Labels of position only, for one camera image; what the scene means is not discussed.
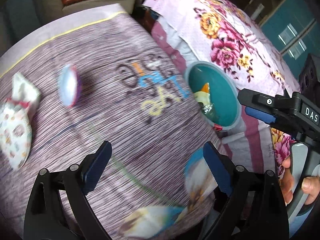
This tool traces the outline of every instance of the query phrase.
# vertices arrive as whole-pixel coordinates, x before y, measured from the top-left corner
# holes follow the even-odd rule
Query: teal bowl
[[[238,91],[220,68],[209,62],[197,61],[186,69],[184,79],[193,93],[209,83],[210,100],[214,103],[216,113],[214,119],[205,116],[210,125],[216,127],[217,124],[222,126],[222,130],[230,130],[238,124],[241,116]]]

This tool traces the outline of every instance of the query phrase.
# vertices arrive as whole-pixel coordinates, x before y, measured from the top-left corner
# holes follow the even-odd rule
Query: screw
[[[72,165],[70,166],[70,170],[71,170],[71,171],[76,171],[78,168],[79,168],[79,165],[78,165],[78,164],[72,164]]]
[[[41,169],[40,171],[39,171],[39,174],[40,175],[44,175],[44,174],[46,174],[47,173],[47,169]]]
[[[241,165],[238,165],[238,166],[236,166],[236,170],[239,172],[242,172],[242,171],[244,171],[244,167]]]
[[[272,170],[267,170],[267,174],[272,177],[274,175],[273,171]]]

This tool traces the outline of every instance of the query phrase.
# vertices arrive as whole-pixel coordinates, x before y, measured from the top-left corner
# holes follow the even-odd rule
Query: blanket
[[[58,95],[66,64],[83,83],[73,108]],[[210,211],[217,184],[202,146],[212,141],[226,155],[224,147],[170,58],[119,5],[61,18],[15,44],[0,58],[1,102],[16,72],[42,95],[26,163],[14,171],[0,154],[0,211],[21,237],[39,170],[65,170],[104,140],[112,158],[87,199],[112,239],[172,239]]]
[[[152,37],[182,73],[186,65],[198,61],[188,44],[160,16],[151,31]],[[234,164],[242,164],[248,170],[264,173],[275,169],[269,125],[248,116],[241,109],[238,125],[231,130],[219,132],[229,158]]]
[[[280,53],[260,28],[228,0],[146,0],[198,60],[213,62],[236,87],[274,96],[299,91]]]

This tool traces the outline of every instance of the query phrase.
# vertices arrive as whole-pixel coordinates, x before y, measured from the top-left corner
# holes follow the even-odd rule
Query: yellow trim
[[[111,16],[109,16],[108,18],[105,18],[105,19],[101,19],[101,20],[98,20],[98,21],[95,21],[95,22],[91,22],[91,23],[87,23],[87,24],[84,24],[84,25],[81,25],[79,27],[76,27],[74,29],[71,29],[71,30],[68,30],[64,33],[60,33],[58,35],[55,35],[43,42],[41,42],[39,45],[37,45],[36,47],[34,47],[33,49],[31,49],[29,52],[27,52],[24,56],[22,56],[16,63],[14,63],[9,69],[7,69],[4,73],[0,74],[0,78],[2,78],[5,74],[7,74],[10,70],[12,70],[20,61],[22,61],[26,56],[28,56],[31,52],[33,52],[35,49],[39,48],[40,46],[42,46],[43,44],[47,43],[48,41],[52,41],[54,40],[55,38],[58,38],[62,35],[65,35],[65,34],[68,34],[68,33],[71,33],[71,32],[74,32],[74,31],[77,31],[79,29],[82,29],[84,27],[87,27],[87,26],[90,26],[90,25],[93,25],[93,24],[96,24],[96,23],[101,23],[101,22],[104,22],[104,21],[107,21],[107,20],[110,20],[114,17],[116,17],[118,14],[120,13],[127,13],[125,11],[120,11],[120,12],[116,12],[116,13],[113,13],[111,14]]]

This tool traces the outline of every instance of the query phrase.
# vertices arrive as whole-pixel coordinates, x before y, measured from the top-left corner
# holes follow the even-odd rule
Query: human hand
[[[284,175],[282,180],[279,181],[280,188],[284,197],[284,201],[289,204],[292,201],[293,193],[292,187],[294,184],[294,178],[290,172],[291,160],[290,157],[287,157],[282,166],[285,168]],[[305,201],[306,205],[313,203],[316,200],[320,192],[320,178],[319,177],[306,177],[302,182],[301,187],[303,193],[309,194],[307,200]]]

